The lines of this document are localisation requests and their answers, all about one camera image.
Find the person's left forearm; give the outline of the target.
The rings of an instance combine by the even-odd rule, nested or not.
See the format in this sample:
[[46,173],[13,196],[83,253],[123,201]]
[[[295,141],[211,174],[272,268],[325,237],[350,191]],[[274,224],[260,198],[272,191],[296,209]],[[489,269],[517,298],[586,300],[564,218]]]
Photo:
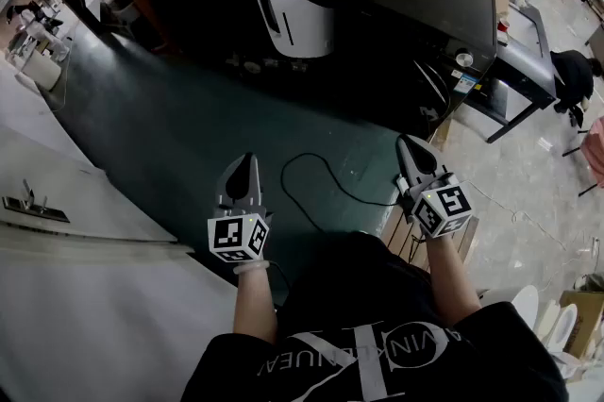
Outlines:
[[238,289],[233,332],[275,344],[277,313],[267,274],[269,266],[267,260],[256,260],[234,268]]

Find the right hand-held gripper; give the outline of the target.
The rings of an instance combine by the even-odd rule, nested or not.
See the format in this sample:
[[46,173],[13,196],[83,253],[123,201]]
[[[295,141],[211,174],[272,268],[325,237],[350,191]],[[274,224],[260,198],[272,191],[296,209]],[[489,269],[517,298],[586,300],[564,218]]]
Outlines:
[[[398,189],[408,222],[416,223],[434,239],[461,230],[472,217],[472,202],[466,187],[453,173],[446,171],[438,149],[409,134],[401,134],[395,143],[401,175]],[[424,183],[417,177],[437,176]]]

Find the person's right forearm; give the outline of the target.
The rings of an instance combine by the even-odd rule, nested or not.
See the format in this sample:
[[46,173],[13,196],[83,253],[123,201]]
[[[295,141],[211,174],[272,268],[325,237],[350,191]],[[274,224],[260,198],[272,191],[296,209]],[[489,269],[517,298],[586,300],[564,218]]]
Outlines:
[[426,248],[435,305],[445,323],[453,327],[481,309],[477,291],[450,236],[428,238]]

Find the person's black t-shirt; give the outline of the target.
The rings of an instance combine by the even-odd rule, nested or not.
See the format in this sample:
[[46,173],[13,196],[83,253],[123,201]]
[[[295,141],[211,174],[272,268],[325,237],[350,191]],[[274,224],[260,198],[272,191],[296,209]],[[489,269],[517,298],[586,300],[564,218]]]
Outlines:
[[233,328],[214,337],[181,402],[569,400],[513,304],[481,305],[449,327],[430,269],[367,233],[331,243],[275,310],[275,344]]

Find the white cabinet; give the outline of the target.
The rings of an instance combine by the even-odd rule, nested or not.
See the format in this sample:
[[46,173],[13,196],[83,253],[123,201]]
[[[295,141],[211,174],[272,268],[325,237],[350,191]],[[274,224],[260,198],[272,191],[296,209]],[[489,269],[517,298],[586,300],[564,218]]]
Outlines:
[[[4,208],[3,196],[70,223]],[[105,173],[0,125],[0,400],[178,402],[235,289]]]

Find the white toilet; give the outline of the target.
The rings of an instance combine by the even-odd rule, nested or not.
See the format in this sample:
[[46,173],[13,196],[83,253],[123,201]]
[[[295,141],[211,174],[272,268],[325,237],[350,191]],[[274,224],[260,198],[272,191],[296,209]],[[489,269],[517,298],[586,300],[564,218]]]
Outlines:
[[562,352],[570,338],[578,317],[576,304],[562,307],[546,341],[545,348],[552,353]]

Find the wooden slat pallet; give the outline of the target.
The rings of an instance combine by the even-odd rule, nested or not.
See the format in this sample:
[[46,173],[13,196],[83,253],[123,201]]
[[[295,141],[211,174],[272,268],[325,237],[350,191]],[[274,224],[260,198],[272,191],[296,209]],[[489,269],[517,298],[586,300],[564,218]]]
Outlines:
[[[457,157],[461,155],[462,131],[464,129],[477,136],[477,133],[464,124],[461,119],[453,119],[440,126],[431,140],[432,144],[445,153],[447,159],[454,160],[455,165],[460,162]],[[464,265],[469,263],[472,256],[480,213],[479,192],[470,183],[467,183],[467,186],[471,192],[475,212],[466,226],[453,235],[453,243],[458,248],[458,253]],[[417,253],[415,253],[414,248],[411,248],[411,236],[420,233],[419,227],[406,221],[402,207],[399,204],[389,208],[387,214],[388,216],[383,219],[383,226],[379,235],[387,249],[403,260],[407,260],[408,256],[411,256],[411,264],[428,271],[429,263],[425,247],[421,245]]]

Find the pink cloth covered chair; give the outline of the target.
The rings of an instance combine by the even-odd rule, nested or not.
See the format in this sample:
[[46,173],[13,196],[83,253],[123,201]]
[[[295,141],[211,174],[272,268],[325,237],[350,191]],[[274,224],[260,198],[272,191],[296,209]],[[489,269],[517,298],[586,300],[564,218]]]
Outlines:
[[604,189],[604,116],[594,120],[589,130],[580,130],[579,134],[585,135],[580,146],[564,152],[562,157],[580,151],[588,162],[596,183],[578,194],[582,197],[595,188]]

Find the small cardboard box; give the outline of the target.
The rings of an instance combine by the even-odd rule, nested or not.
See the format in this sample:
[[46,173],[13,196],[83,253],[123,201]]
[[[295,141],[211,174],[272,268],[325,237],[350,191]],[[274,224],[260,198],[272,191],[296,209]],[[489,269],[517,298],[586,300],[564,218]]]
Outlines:
[[604,338],[604,293],[564,291],[560,298],[564,308],[571,304],[577,307],[577,319],[572,328],[564,351],[580,360],[590,357]]

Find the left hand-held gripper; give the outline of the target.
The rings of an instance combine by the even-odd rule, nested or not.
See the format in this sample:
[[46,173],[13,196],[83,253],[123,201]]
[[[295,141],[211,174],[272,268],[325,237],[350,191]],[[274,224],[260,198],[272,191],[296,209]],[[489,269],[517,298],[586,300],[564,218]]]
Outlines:
[[209,251],[227,263],[263,259],[273,213],[265,207],[237,206],[243,199],[248,205],[261,204],[258,158],[246,153],[234,160],[217,184],[217,207],[207,221]]

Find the black metal table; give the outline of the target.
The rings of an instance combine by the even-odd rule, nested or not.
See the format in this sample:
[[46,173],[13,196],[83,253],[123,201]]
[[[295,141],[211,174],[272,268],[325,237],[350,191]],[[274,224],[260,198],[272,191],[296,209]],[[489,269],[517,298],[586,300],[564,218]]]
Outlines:
[[[508,42],[497,45],[494,63],[464,100],[470,108],[500,124],[485,139],[488,144],[498,141],[555,100],[554,68],[539,10],[532,5],[510,6],[509,14]],[[528,105],[507,119],[512,92],[528,100]]]

